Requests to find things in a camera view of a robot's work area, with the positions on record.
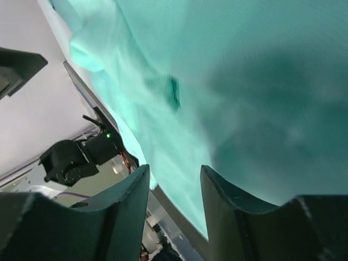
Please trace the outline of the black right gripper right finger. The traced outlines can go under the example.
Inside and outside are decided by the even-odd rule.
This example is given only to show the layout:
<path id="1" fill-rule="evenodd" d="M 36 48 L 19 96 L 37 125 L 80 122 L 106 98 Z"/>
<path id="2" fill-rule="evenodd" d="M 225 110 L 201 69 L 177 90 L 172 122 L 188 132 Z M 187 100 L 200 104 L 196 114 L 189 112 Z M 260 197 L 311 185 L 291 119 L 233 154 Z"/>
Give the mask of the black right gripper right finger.
<path id="1" fill-rule="evenodd" d="M 260 200 L 201 167 L 212 260 L 347 260 L 347 196 Z"/>

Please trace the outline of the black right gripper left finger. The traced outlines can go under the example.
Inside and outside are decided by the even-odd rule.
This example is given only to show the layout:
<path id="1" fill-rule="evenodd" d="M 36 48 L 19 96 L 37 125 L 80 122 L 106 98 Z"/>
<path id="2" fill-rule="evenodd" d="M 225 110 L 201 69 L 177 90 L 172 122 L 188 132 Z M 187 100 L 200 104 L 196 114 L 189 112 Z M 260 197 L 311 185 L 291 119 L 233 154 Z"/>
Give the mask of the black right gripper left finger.
<path id="1" fill-rule="evenodd" d="M 142 165 L 69 208 L 39 192 L 2 193 L 1 260 L 139 260 L 149 182 Z"/>

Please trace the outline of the teal t shirt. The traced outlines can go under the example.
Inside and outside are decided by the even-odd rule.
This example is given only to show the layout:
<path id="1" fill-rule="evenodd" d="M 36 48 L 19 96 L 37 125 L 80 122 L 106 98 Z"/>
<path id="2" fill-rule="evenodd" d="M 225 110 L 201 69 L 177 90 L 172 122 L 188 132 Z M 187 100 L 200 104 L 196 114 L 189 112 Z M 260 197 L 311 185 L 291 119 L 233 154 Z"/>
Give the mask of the teal t shirt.
<path id="1" fill-rule="evenodd" d="M 347 193 L 347 1 L 51 1 L 70 57 L 177 209 L 200 168 L 275 205 Z"/>

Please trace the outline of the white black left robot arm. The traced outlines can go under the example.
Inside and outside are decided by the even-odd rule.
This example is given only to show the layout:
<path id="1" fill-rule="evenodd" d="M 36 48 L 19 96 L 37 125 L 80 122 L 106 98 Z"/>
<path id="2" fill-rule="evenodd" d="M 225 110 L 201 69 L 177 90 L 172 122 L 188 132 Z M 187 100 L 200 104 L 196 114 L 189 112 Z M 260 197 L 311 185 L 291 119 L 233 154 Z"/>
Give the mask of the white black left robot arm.
<path id="1" fill-rule="evenodd" d="M 14 95 L 47 64 L 41 54 L 1 48 L 1 98 Z M 126 150 L 110 114 L 100 106 L 93 107 L 93 111 L 95 118 L 83 115 L 83 119 L 100 129 L 97 135 L 58 141 L 40 156 L 45 182 L 72 187 L 80 179 L 97 174 L 98 166 L 118 155 L 128 172 L 139 167 L 139 161 Z"/>

